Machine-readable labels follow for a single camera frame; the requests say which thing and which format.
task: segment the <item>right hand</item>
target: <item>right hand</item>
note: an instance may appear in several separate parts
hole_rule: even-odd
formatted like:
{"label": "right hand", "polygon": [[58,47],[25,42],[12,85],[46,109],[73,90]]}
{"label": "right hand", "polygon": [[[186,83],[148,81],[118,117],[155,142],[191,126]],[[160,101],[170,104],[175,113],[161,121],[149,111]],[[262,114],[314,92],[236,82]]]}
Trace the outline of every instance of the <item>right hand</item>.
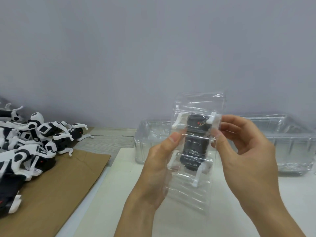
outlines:
{"label": "right hand", "polygon": [[[224,115],[221,131],[212,130],[222,160],[226,182],[251,217],[263,211],[285,208],[279,192],[274,145],[245,118]],[[227,139],[234,142],[236,153]]]}

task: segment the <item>fingernail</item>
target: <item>fingernail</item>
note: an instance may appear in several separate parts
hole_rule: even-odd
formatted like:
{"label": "fingernail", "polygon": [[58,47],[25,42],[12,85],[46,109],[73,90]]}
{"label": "fingernail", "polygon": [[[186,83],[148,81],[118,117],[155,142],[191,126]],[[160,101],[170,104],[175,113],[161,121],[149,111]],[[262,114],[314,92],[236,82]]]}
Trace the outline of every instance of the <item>fingernail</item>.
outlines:
{"label": "fingernail", "polygon": [[218,139],[222,135],[222,132],[218,129],[211,129],[211,134],[215,137],[215,139]]}
{"label": "fingernail", "polygon": [[173,132],[173,133],[169,136],[169,139],[170,139],[172,142],[177,142],[180,138],[181,138],[181,134],[178,133],[178,132]]}

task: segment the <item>clear plastic packaging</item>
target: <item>clear plastic packaging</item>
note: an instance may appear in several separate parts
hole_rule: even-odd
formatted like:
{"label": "clear plastic packaging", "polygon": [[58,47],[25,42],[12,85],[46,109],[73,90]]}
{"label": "clear plastic packaging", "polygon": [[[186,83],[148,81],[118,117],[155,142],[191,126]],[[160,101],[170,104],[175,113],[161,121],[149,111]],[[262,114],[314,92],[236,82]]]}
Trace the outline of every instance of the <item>clear plastic packaging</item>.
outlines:
{"label": "clear plastic packaging", "polygon": [[149,149],[162,142],[170,134],[170,120],[144,119],[140,122],[134,136],[136,150],[135,160],[139,164],[145,163]]}
{"label": "clear plastic packaging", "polygon": [[316,132],[288,114],[241,115],[253,121],[274,143],[279,172],[304,175],[314,162]]}
{"label": "clear plastic packaging", "polygon": [[171,132],[183,139],[167,164],[166,193],[195,210],[207,213],[216,150],[211,129],[219,129],[225,96],[219,93],[182,93],[176,97]]}

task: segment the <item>gray wall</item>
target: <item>gray wall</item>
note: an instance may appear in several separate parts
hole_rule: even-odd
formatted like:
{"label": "gray wall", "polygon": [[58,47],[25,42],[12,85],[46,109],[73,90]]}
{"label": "gray wall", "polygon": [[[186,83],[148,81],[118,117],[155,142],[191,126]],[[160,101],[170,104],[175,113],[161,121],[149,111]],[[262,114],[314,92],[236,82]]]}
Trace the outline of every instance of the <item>gray wall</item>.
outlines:
{"label": "gray wall", "polygon": [[136,127],[178,92],[316,127],[316,0],[0,0],[0,96],[45,119]]}

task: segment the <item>brown cardboard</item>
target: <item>brown cardboard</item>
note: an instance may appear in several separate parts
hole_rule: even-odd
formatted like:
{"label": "brown cardboard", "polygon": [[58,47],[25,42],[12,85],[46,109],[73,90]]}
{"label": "brown cardboard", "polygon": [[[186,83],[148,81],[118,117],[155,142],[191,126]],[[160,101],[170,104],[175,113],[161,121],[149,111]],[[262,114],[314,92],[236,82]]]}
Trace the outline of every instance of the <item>brown cardboard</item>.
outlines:
{"label": "brown cardboard", "polygon": [[53,237],[101,175],[110,155],[74,150],[20,191],[18,211],[0,219],[0,236]]}

